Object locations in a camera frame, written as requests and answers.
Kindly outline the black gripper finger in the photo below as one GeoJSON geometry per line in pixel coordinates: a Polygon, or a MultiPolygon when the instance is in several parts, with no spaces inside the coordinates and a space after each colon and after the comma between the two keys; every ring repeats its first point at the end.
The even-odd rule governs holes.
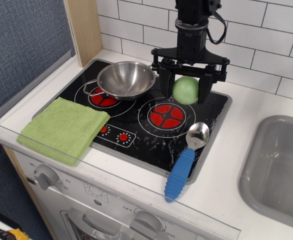
{"type": "Polygon", "coordinates": [[[212,74],[205,74],[198,82],[198,103],[205,103],[214,84],[212,74]]]}
{"type": "Polygon", "coordinates": [[[170,69],[160,67],[158,70],[158,78],[162,95],[166,98],[170,98],[175,83],[175,74],[170,69]]]}

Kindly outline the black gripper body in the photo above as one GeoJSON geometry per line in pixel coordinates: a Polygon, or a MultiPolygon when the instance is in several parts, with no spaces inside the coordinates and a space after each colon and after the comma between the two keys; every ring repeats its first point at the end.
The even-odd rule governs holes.
{"type": "Polygon", "coordinates": [[[158,74],[160,69],[164,69],[172,74],[197,78],[212,75],[214,82],[224,82],[230,60],[206,49],[208,25],[200,27],[187,24],[177,27],[177,47],[153,49],[152,69],[158,74]]]}

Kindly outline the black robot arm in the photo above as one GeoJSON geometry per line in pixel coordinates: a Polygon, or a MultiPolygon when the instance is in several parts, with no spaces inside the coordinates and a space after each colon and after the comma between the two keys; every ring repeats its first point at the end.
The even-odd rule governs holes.
{"type": "Polygon", "coordinates": [[[209,17],[214,16],[222,24],[224,19],[217,13],[222,7],[219,0],[177,0],[177,45],[173,48],[155,48],[151,51],[151,68],[158,73],[162,94],[169,98],[173,93],[176,75],[199,78],[197,102],[207,101],[213,84],[224,82],[230,60],[209,52],[206,40],[220,44],[226,36],[222,33],[214,41],[209,31],[209,17]]]}

